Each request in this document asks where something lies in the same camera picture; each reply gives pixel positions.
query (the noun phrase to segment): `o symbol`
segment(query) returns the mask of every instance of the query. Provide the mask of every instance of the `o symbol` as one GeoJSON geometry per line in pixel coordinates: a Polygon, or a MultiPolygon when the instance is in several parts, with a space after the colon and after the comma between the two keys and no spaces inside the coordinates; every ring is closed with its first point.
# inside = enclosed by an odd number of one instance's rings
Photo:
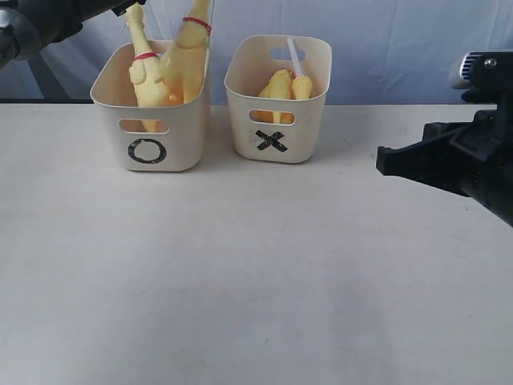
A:
{"type": "Polygon", "coordinates": [[[166,148],[158,141],[154,139],[138,139],[130,144],[128,146],[128,156],[130,156],[133,160],[139,163],[143,164],[157,164],[162,162],[164,159],[166,159],[168,152],[166,151],[166,148]],[[145,160],[142,158],[139,158],[138,156],[135,156],[135,149],[143,142],[153,143],[156,144],[159,147],[159,156],[157,156],[155,159],[151,160],[145,160]]]}

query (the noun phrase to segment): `table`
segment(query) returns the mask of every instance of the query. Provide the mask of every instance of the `table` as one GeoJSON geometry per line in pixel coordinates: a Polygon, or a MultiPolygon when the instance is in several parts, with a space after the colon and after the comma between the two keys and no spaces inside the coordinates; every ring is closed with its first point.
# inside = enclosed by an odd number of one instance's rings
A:
{"type": "Polygon", "coordinates": [[[1,105],[5,385],[510,385],[513,232],[375,168],[480,106],[326,107],[305,164],[129,172],[91,105],[1,105]]]}

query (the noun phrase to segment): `basket handle hole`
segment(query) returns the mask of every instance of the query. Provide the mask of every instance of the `basket handle hole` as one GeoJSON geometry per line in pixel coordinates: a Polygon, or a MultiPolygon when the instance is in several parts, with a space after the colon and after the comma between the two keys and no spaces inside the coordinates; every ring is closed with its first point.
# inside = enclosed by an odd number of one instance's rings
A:
{"type": "Polygon", "coordinates": [[[283,126],[290,126],[296,123],[296,116],[284,111],[251,110],[249,112],[249,119],[255,123],[280,124],[283,126]]]}
{"type": "Polygon", "coordinates": [[[138,120],[123,119],[119,121],[119,127],[126,132],[147,132],[155,134],[166,134],[169,127],[162,120],[138,120]]]}
{"type": "MultiPolygon", "coordinates": [[[[305,59],[305,52],[299,48],[296,47],[297,52],[297,58],[299,61],[302,61],[305,59]]],[[[269,51],[269,55],[271,56],[271,59],[273,60],[288,60],[292,61],[292,57],[290,56],[290,51],[288,47],[282,47],[282,48],[272,48],[269,51]]]]}

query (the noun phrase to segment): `white storage bin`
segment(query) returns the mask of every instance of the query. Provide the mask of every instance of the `white storage bin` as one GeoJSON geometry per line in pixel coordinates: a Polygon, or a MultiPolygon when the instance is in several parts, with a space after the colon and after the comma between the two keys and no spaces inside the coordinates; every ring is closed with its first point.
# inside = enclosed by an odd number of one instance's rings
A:
{"type": "MultiPolygon", "coordinates": [[[[150,41],[163,54],[170,41],[150,41]]],[[[133,171],[179,172],[194,167],[204,152],[210,120],[208,52],[205,81],[198,98],[175,107],[138,107],[128,68],[134,60],[131,43],[109,59],[91,89],[115,157],[133,171]],[[145,132],[141,120],[159,120],[166,132],[145,132]]]]}
{"type": "Polygon", "coordinates": [[[232,134],[236,151],[252,160],[300,163],[309,159],[317,144],[331,78],[332,51],[317,38],[258,35],[245,39],[238,47],[224,80],[228,95],[232,134]],[[293,71],[287,59],[272,57],[288,53],[287,38],[304,53],[301,66],[311,78],[311,99],[279,100],[259,98],[260,91],[274,72],[293,71]],[[292,124],[268,124],[252,118],[252,111],[282,111],[295,116],[292,124]]]}

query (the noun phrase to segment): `white table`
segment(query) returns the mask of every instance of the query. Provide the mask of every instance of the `white table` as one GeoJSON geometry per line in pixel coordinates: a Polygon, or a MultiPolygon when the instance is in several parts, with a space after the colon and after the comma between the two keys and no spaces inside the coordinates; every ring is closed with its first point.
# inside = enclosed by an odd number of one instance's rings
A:
{"type": "Polygon", "coordinates": [[[315,156],[121,169],[93,106],[0,106],[1,385],[511,385],[513,231],[375,168],[479,106],[327,107],[315,156]]]}

